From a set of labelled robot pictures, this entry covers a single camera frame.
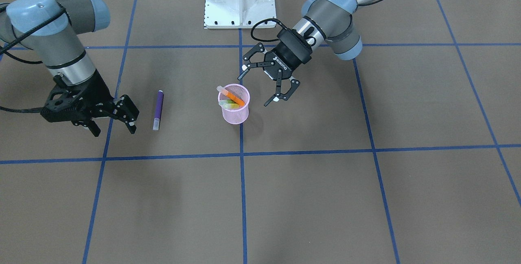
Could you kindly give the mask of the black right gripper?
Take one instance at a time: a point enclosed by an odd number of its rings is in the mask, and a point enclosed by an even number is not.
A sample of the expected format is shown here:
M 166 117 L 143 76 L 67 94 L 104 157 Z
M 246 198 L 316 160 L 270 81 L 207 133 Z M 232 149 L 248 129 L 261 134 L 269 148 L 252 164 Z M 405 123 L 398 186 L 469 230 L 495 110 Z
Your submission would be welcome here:
M 128 95 L 114 99 L 100 73 L 95 70 L 87 80 L 76 85 L 65 84 L 65 77 L 53 77 L 56 86 L 51 90 L 40 114 L 48 122 L 71 121 L 98 137 L 99 126 L 92 118 L 106 117 L 112 112 L 125 123 L 130 134 L 135 134 L 135 122 L 140 111 Z

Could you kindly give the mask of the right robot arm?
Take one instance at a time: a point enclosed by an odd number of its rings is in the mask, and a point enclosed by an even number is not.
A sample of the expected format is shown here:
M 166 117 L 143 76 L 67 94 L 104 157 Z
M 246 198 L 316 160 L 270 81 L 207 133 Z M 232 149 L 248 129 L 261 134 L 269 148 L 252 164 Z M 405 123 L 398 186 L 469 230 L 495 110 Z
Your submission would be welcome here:
M 48 122 L 70 121 L 99 136 L 95 119 L 109 117 L 136 132 L 138 108 L 128 95 L 115 98 L 78 35 L 105 29 L 110 12 L 103 0 L 15 0 L 1 4 L 1 54 L 21 45 L 36 52 L 55 83 L 44 106 L 2 107 L 6 112 L 38 113 Z

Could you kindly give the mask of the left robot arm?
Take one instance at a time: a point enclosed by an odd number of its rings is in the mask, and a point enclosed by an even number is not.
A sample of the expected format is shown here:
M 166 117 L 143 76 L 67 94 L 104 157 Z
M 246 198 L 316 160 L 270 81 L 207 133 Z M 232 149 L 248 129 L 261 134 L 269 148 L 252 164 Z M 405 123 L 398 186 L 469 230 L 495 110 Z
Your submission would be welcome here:
M 302 18 L 292 28 L 279 19 L 261 20 L 281 26 L 273 49 L 264 47 L 265 40 L 242 56 L 242 80 L 253 68 L 261 68 L 276 82 L 275 93 L 265 102 L 287 101 L 300 85 L 294 71 L 311 60 L 311 54 L 322 44 L 328 44 L 341 60 L 352 60 L 363 48 L 356 31 L 353 15 L 357 10 L 383 0 L 307 0 L 301 9 Z

